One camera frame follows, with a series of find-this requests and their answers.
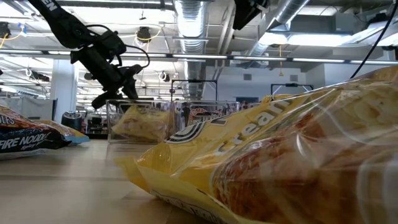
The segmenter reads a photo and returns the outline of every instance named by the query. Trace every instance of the fire noodle package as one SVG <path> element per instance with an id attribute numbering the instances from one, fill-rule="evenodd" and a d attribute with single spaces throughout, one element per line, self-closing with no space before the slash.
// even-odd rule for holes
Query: fire noodle package
<path id="1" fill-rule="evenodd" d="M 198 123 L 116 162 L 214 223 L 398 223 L 398 68 Z"/>
<path id="2" fill-rule="evenodd" d="M 0 106 L 0 159 L 33 156 L 70 144 L 56 129 Z"/>

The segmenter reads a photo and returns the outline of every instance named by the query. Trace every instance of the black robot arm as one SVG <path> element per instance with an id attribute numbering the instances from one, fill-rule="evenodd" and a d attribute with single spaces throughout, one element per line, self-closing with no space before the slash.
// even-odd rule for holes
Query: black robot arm
<path id="1" fill-rule="evenodd" d="M 122 98 L 118 93 L 120 88 L 129 99 L 138 99 L 133 75 L 139 73 L 142 67 L 120 67 L 120 55 L 126 52 L 126 45 L 117 32 L 108 29 L 99 35 L 89 30 L 54 0 L 28 1 L 41 13 L 64 47 L 78 49 L 71 51 L 71 63 L 80 61 L 92 74 L 92 78 L 103 86 L 104 93 L 92 102 L 95 109 L 102 107 L 108 99 Z M 119 65 L 109 63 L 115 57 L 119 59 Z"/>

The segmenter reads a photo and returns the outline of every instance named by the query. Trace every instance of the white column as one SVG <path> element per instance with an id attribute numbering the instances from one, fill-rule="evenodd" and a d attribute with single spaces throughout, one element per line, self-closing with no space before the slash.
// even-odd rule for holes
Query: white column
<path id="1" fill-rule="evenodd" d="M 55 121 L 61 123 L 62 114 L 76 110 L 79 69 L 69 60 L 54 60 L 51 79 L 51 99 L 58 100 Z"/>

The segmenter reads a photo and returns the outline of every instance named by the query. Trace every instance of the table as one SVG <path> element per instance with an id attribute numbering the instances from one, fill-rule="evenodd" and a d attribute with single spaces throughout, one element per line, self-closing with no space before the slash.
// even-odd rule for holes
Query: table
<path id="1" fill-rule="evenodd" d="M 0 161 L 0 223 L 207 223 L 130 183 L 113 159 L 150 145 L 93 140 Z"/>

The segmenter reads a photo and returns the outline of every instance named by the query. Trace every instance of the ceiling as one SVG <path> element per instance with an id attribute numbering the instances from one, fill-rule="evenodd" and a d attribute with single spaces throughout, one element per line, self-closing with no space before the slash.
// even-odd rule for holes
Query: ceiling
<path id="1" fill-rule="evenodd" d="M 0 1 L 0 21 L 10 23 L 12 36 L 16 36 L 21 28 L 19 23 L 24 23 L 26 27 L 26 34 L 12 40 L 5 41 L 4 49 L 34 49 L 34 50 L 65 50 L 60 45 L 58 40 L 52 35 L 49 25 L 40 16 L 30 16 L 22 14 L 11 6 L 13 1 Z M 112 0 L 97 0 L 96 2 L 112 2 Z M 271 1 L 269 10 L 274 9 L 277 5 L 277 0 Z M 230 0 L 215 0 L 210 3 L 206 18 L 206 54 L 216 54 L 220 35 L 222 34 L 224 19 L 223 12 L 230 4 Z M 331 16 L 336 13 L 337 9 L 346 7 L 346 13 L 352 10 L 360 9 L 368 11 L 383 6 L 389 6 L 391 1 L 385 0 L 352 0 L 352 1 L 332 1 L 332 0 L 312 0 L 301 11 L 301 15 L 320 15 Z M 84 24 L 102 24 L 109 27 L 111 30 L 117 30 L 119 36 L 126 44 L 134 44 L 135 33 L 142 26 L 150 27 L 150 33 L 153 38 L 150 44 L 143 46 L 144 50 L 148 52 L 162 52 L 162 53 L 178 53 L 181 51 L 179 40 L 174 40 L 173 37 L 178 37 L 177 21 L 175 13 L 169 10 L 158 9 L 141 9 L 141 8 L 107 8 L 107 7 L 76 7 L 63 6 L 68 12 L 72 13 Z M 226 53 L 244 52 L 253 47 L 259 39 L 258 25 L 263 17 L 263 14 L 258 15 L 242 30 L 236 30 L 231 37 L 231 42 L 227 48 Z M 102 28 L 93 28 L 95 32 L 102 32 Z M 335 58 L 345 55 L 349 59 L 361 60 L 370 46 L 355 47 L 355 48 L 339 48 L 339 55 L 334 55 L 334 47 L 311 47 L 299 45 L 283 45 L 282 51 L 279 48 L 269 47 L 266 51 L 270 56 L 289 56 L 289 57 L 311 57 L 311 58 Z M 0 68 L 6 72 L 0 77 L 1 82 L 8 83 L 42 83 L 41 81 L 33 80 L 27 76 L 26 68 L 36 70 L 40 73 L 51 77 L 52 71 L 51 58 L 27 58 L 27 57 L 9 57 L 7 55 L 0 55 Z M 134 65 L 135 63 L 145 64 L 141 60 L 124 61 L 124 65 Z M 84 79 L 86 72 L 85 68 L 77 63 L 80 69 L 79 85 L 97 85 L 95 81 L 87 81 Z M 279 62 L 270 62 L 269 68 L 273 69 L 279 66 Z M 286 68 L 304 68 L 307 63 L 284 63 Z M 173 78 L 182 78 L 184 69 L 182 61 L 173 62 L 151 62 L 150 66 L 142 73 L 136 75 L 138 85 L 159 85 L 168 86 L 169 83 L 161 83 L 159 81 L 159 73 L 165 71 Z M 26 86 L 33 91 L 46 92 L 49 87 Z M 100 88 L 80 88 L 81 94 L 97 94 L 101 93 Z"/>

